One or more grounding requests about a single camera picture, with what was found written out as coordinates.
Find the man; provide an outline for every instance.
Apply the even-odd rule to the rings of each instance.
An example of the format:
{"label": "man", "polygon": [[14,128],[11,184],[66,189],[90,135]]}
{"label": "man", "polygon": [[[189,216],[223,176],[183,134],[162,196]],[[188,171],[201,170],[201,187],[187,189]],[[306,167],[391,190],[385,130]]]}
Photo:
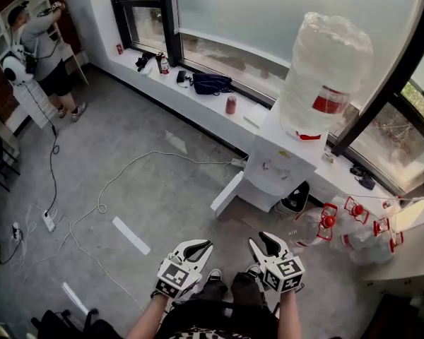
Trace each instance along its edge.
{"label": "man", "polygon": [[[259,266],[250,266],[238,273],[231,286],[232,304],[221,300],[228,291],[221,280],[222,273],[214,269],[202,291],[193,294],[189,301],[173,303],[173,309],[160,320],[168,298],[154,292],[146,310],[126,339],[175,338],[249,338],[249,339],[300,339],[301,328],[295,292],[283,293],[280,301],[280,319],[269,311],[264,293],[257,283]],[[232,314],[225,315],[225,309]]]}
{"label": "man", "polygon": [[35,57],[39,59],[35,80],[45,91],[52,105],[58,109],[58,117],[63,118],[69,111],[71,121],[78,121],[87,105],[83,103],[77,106],[74,102],[71,82],[58,49],[58,42],[54,42],[47,34],[50,26],[60,19],[65,5],[62,4],[49,15],[29,20],[25,13],[26,3],[15,7],[8,15],[13,39],[17,39],[21,30],[20,42],[16,44],[22,44],[27,52],[35,52]]}

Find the red cap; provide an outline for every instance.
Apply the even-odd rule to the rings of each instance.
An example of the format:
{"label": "red cap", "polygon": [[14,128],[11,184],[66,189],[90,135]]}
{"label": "red cap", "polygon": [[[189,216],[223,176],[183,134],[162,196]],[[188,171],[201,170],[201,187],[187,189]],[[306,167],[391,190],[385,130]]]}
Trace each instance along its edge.
{"label": "red cap", "polygon": [[365,211],[365,209],[361,205],[356,205],[354,208],[352,208],[352,215],[359,216],[364,211]]}
{"label": "red cap", "polygon": [[326,229],[333,227],[335,223],[336,223],[336,218],[334,216],[325,216],[324,219],[322,220],[322,224]]}

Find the gray floor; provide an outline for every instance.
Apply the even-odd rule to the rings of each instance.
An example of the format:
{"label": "gray floor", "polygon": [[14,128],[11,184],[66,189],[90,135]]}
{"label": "gray floor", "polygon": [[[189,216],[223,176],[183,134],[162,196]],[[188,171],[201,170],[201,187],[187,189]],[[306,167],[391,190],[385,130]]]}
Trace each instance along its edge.
{"label": "gray floor", "polygon": [[[100,316],[125,335],[140,315],[140,307],[148,303],[159,263],[181,241],[210,239],[214,251],[205,273],[218,266],[230,284],[235,272],[252,262],[248,237],[256,237],[259,230],[283,237],[288,229],[277,215],[263,214],[239,200],[232,202],[223,221],[214,220],[209,206],[237,170],[154,154],[135,162],[108,186],[101,200],[107,205],[106,213],[95,210],[74,229],[80,245],[100,260],[139,305],[78,249],[72,237],[57,256],[32,266],[55,254],[69,232],[69,223],[94,208],[103,186],[135,157],[152,150],[187,153],[199,161],[222,162],[236,157],[105,74],[90,68],[87,76],[90,85],[77,83],[74,89],[78,101],[90,103],[85,115],[75,124],[67,118],[54,120],[61,147],[53,159],[58,183],[55,207],[58,218],[62,213],[67,217],[50,234],[41,212],[32,207],[28,223],[36,222],[37,228],[26,237],[23,266],[18,262],[19,249],[15,260],[0,267],[0,321],[8,322],[18,338],[24,338],[27,331],[34,332],[32,316],[41,317],[48,309],[76,312],[61,289],[63,282],[88,308],[98,308]],[[54,191],[49,171],[49,127],[40,130],[31,124],[19,138],[22,175],[11,182],[10,194],[0,189],[4,256],[12,250],[12,222],[18,221],[25,233],[30,204],[46,207]],[[149,245],[147,256],[115,228],[111,223],[115,216]],[[327,245],[307,248],[300,257],[307,270],[306,286],[298,293],[304,338],[359,338],[374,314],[379,294],[356,282],[356,268]]]}

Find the sneaker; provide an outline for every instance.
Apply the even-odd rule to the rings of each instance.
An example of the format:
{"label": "sneaker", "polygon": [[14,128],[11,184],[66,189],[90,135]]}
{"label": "sneaker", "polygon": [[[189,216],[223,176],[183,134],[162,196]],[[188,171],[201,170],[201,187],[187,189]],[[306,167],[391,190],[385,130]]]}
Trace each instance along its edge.
{"label": "sneaker", "polygon": [[258,263],[252,263],[250,266],[248,266],[245,272],[253,276],[255,279],[261,275],[261,269]]}
{"label": "sneaker", "polygon": [[223,274],[219,268],[214,268],[208,275],[207,281],[221,281]]}
{"label": "sneaker", "polygon": [[65,107],[58,109],[58,118],[64,118],[67,112],[68,112],[68,109]]}
{"label": "sneaker", "polygon": [[77,113],[73,113],[71,115],[71,121],[78,121],[81,117],[81,115],[86,111],[86,107],[88,105],[86,103],[82,103],[77,107]]}

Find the plastic bottle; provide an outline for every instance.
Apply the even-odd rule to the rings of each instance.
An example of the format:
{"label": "plastic bottle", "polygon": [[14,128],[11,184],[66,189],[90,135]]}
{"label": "plastic bottle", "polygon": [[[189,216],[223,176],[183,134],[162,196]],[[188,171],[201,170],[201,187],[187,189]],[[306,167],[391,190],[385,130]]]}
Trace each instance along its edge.
{"label": "plastic bottle", "polygon": [[331,246],[339,251],[361,250],[375,244],[377,237],[380,236],[381,233],[389,231],[389,229],[389,219],[382,218],[351,234],[345,234],[338,237],[331,242]]}
{"label": "plastic bottle", "polygon": [[350,234],[368,222],[369,211],[350,196],[336,196],[331,201],[337,208],[334,232],[338,236]]}
{"label": "plastic bottle", "polygon": [[331,241],[337,207],[325,203],[299,215],[292,223],[288,240],[298,246],[313,246]]}
{"label": "plastic bottle", "polygon": [[281,89],[281,126],[299,136],[327,131],[360,89],[372,55],[370,38],[349,20],[307,13]]}
{"label": "plastic bottle", "polygon": [[390,218],[401,210],[401,202],[399,199],[393,198],[392,200],[385,200],[382,203],[382,207],[385,211],[386,217]]}
{"label": "plastic bottle", "polygon": [[160,60],[160,65],[162,67],[162,74],[168,74],[170,72],[170,65],[168,64],[168,59],[165,55],[162,54],[162,59]]}
{"label": "plastic bottle", "polygon": [[390,231],[385,231],[377,237],[377,241],[362,250],[350,252],[351,260],[358,265],[369,263],[385,263],[394,255],[394,248],[404,242],[402,232],[395,234],[394,238]]}

